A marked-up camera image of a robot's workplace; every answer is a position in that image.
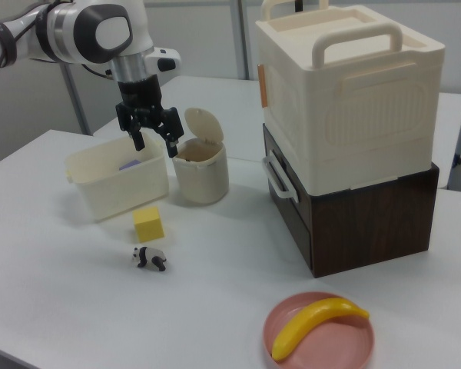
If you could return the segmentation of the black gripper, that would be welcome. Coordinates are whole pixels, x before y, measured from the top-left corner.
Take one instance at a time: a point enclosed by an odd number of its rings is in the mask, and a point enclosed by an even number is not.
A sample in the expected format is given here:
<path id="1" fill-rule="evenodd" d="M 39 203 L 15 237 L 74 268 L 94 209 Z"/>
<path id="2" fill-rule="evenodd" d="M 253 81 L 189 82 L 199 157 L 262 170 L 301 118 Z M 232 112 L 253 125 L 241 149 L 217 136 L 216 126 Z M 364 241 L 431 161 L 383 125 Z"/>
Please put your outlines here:
<path id="1" fill-rule="evenodd" d="M 141 124 L 136 115 L 136 108 L 151 113 L 152 129 L 160 135 L 166 144 L 169 158 L 178 154 L 177 144 L 183 136 L 179 113 L 175 107 L 163 109 L 161 105 L 161 87 L 157 75 L 151 75 L 140 81 L 118 82 L 122 102 L 115 107 L 118 124 L 122 131 L 128 133 L 134 142 L 136 151 L 145 148 Z"/>

